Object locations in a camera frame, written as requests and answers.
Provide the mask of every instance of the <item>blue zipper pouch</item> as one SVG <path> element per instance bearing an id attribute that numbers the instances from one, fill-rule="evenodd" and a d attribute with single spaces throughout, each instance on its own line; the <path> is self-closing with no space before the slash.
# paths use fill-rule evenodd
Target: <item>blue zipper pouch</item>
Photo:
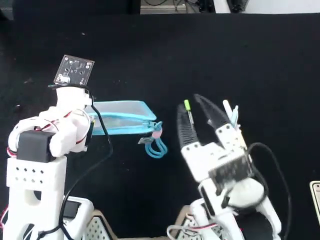
<path id="1" fill-rule="evenodd" d="M 156 115 L 143 101 L 98 101 L 94 103 L 109 135 L 146 134 L 155 130 Z M 94 117 L 92 135 L 104 135 L 98 115 L 87 106 L 85 111 Z"/>

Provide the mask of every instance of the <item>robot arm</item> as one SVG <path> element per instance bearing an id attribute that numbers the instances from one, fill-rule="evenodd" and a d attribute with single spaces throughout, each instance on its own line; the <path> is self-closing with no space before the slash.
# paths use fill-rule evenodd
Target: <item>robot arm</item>
<path id="1" fill-rule="evenodd" d="M 60 224 L 64 199 L 66 165 L 69 152 L 87 150 L 91 118 L 84 111 L 92 105 L 86 92 L 94 62 L 65 55 L 54 80 L 57 104 L 38 116 L 19 121 L 8 138 L 7 186 L 9 214 L 3 231 L 4 240 L 21 240 L 29 224 L 34 224 L 31 239 L 38 232 Z M 38 200 L 34 191 L 41 192 Z M 65 227 L 72 239 L 81 239 L 94 210 L 87 199 L 80 203 L 74 219 Z M 43 236 L 62 240 L 61 229 Z"/>
<path id="2" fill-rule="evenodd" d="M 234 211 L 254 206 L 270 224 L 270 239 L 279 239 L 281 222 L 264 194 L 264 186 L 251 178 L 256 171 L 246 153 L 247 146 L 237 124 L 238 108 L 233 114 L 228 102 L 224 102 L 226 115 L 203 96 L 196 94 L 195 99 L 219 139 L 219 143 L 201 145 L 193 121 L 188 119 L 183 105 L 178 107 L 177 129 L 181 153 L 193 178 L 199 183 L 198 191 L 202 196 L 202 200 L 190 206 L 195 220 L 199 225 L 215 222 L 226 232 L 227 240 L 248 240 L 239 227 Z M 204 239 L 212 239 L 208 237 L 212 234 L 210 229 L 204 228 L 199 232 Z"/>

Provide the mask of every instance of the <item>white plastic part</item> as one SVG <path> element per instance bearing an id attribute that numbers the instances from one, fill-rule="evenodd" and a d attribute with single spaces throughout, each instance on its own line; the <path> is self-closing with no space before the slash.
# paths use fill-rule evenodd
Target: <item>white plastic part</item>
<path id="1" fill-rule="evenodd" d="M 195 221 L 197 222 L 198 226 L 205 226 L 210 224 L 207 219 L 206 210 L 201 206 L 203 204 L 202 199 L 198 199 L 191 203 L 190 210 L 194 216 Z M 199 231 L 201 236 L 206 240 L 220 240 L 218 235 L 213 231 L 212 228 L 207 228 Z"/>
<path id="2" fill-rule="evenodd" d="M 16 152 L 19 145 L 20 133 L 28 130 L 33 130 L 35 126 L 42 128 L 48 124 L 52 124 L 52 123 L 49 120 L 40 118 L 38 116 L 33 116 L 30 118 L 20 120 L 19 123 L 14 126 L 12 132 L 9 135 L 9 138 L 8 138 L 9 148 L 12 151 Z"/>
<path id="3" fill-rule="evenodd" d="M 69 120 L 62 118 L 57 125 L 59 131 L 52 136 L 50 141 L 50 152 L 54 157 L 60 157 L 76 145 L 77 127 Z"/>
<path id="4" fill-rule="evenodd" d="M 198 183 L 209 178 L 210 170 L 245 155 L 245 151 L 241 147 L 227 151 L 214 142 L 204 146 L 201 146 L 199 142 L 194 142 L 184 146 L 181 149 L 181 153 L 188 164 L 193 178 Z"/>
<path id="5" fill-rule="evenodd" d="M 215 13 L 217 14 L 229 14 L 230 8 L 227 0 L 213 0 Z"/>
<path id="6" fill-rule="evenodd" d="M 228 116 L 229 120 L 231 120 L 232 109 L 231 109 L 231 106 L 230 106 L 228 100 L 223 100 L 222 104 L 223 104 L 226 115 Z"/>
<path id="7" fill-rule="evenodd" d="M 246 14 L 320 13 L 318 0 L 249 0 Z"/>
<path id="8" fill-rule="evenodd" d="M 72 86 L 57 88 L 56 95 L 56 107 L 61 111 L 85 109 L 85 106 L 92 104 L 89 94 L 83 88 Z"/>
<path id="9" fill-rule="evenodd" d="M 65 226 L 66 230 L 74 240 L 81 240 L 81 237 L 87 229 L 87 225 L 89 225 L 89 222 L 92 220 L 94 205 L 88 199 L 74 196 L 69 197 L 68 201 L 81 204 L 75 218 L 69 220 Z"/>
<path id="10" fill-rule="evenodd" d="M 82 240 L 112 240 L 100 217 L 94 216 L 88 224 Z"/>
<path id="11" fill-rule="evenodd" d="M 10 209 L 3 231 L 4 240 L 20 240 L 29 224 L 46 231 L 58 225 L 64 196 L 67 158 L 59 157 L 49 163 L 18 160 L 7 161 L 6 182 L 9 189 Z M 34 191 L 41 192 L 38 200 Z M 61 240 L 58 230 L 47 235 L 45 240 Z"/>
<path id="12" fill-rule="evenodd" d="M 225 231 L 229 234 L 232 240 L 245 240 L 232 211 L 226 208 L 222 208 L 222 201 L 224 195 L 216 195 L 217 188 L 214 185 L 213 181 L 211 179 L 204 180 L 198 187 L 200 193 L 201 188 L 203 188 L 206 192 L 208 201 L 210 202 L 214 210 L 214 214 L 216 216 L 214 218 L 214 221 L 223 229 L 225 229 Z"/>
<path id="13" fill-rule="evenodd" d="M 224 149 L 233 150 L 235 148 L 241 147 L 238 133 L 230 123 L 219 127 L 215 131 L 215 134 L 218 137 L 220 143 L 222 143 Z"/>

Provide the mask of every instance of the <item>black mat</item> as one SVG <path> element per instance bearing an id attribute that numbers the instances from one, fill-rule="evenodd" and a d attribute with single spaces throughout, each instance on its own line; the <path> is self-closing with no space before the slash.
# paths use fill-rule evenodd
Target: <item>black mat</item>
<path id="1" fill-rule="evenodd" d="M 164 122 L 169 153 L 163 159 L 148 157 L 139 136 L 113 136 L 112 159 L 74 192 L 92 200 L 119 237 L 163 236 L 181 207 L 199 197 L 176 137 L 178 103 L 199 93 L 220 106 L 223 99 L 239 105 L 245 140 L 269 145 L 289 182 L 289 239 L 313 239 L 320 234 L 309 190 L 309 182 L 320 179 L 319 24 L 318 14 L 190 14 L 2 25 L 0 207 L 8 199 L 8 134 L 19 119 L 55 104 L 47 85 L 69 54 L 95 60 L 88 85 L 96 101 L 142 100 Z M 200 138 L 208 142 L 213 133 L 191 104 Z M 95 138 L 88 157 L 68 161 L 67 189 L 102 157 L 103 140 Z M 254 160 L 285 223 L 287 196 L 274 164 L 264 154 Z"/>

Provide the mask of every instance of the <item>red wire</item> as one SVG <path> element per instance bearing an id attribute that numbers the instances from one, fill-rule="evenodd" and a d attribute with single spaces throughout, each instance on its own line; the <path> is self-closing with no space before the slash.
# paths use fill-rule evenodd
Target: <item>red wire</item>
<path id="1" fill-rule="evenodd" d="M 208 225 L 204 225 L 204 226 L 193 226 L 193 227 L 191 227 L 191 229 L 206 229 L 206 228 L 213 228 L 213 227 L 216 227 L 216 226 L 218 226 L 218 224 L 216 224 L 216 223 L 210 223 L 210 224 L 208 224 Z"/>
<path id="2" fill-rule="evenodd" d="M 64 115 L 63 117 L 66 118 L 66 117 L 68 117 L 71 113 L 72 113 L 72 111 L 68 112 L 68 113 L 67 113 L 66 115 Z M 53 120 L 53 121 L 51 121 L 51 123 L 52 123 L 53 125 L 55 125 L 54 122 L 57 121 L 57 120 L 58 120 L 58 119 Z M 38 129 L 36 129 L 36 131 L 43 131 L 44 129 L 46 129 L 46 128 L 50 127 L 50 126 L 51 126 L 51 124 L 47 124 L 47 125 L 45 125 L 43 128 L 38 128 Z"/>
<path id="3" fill-rule="evenodd" d="M 16 156 L 17 154 L 16 153 L 14 153 L 13 151 L 11 151 L 11 149 L 7 146 L 6 147 L 6 150 L 11 154 L 11 155 L 13 155 L 13 156 Z"/>
<path id="4" fill-rule="evenodd" d="M 8 207 L 9 207 L 9 206 L 6 206 L 5 209 L 2 210 L 2 213 L 1 213 L 1 215 L 0 215 L 0 220 L 2 220 L 2 218 L 4 217 L 4 214 L 5 214 L 5 212 L 7 211 Z M 2 221 L 0 222 L 0 226 L 1 226 L 2 229 L 4 228 L 4 223 L 3 223 Z"/>

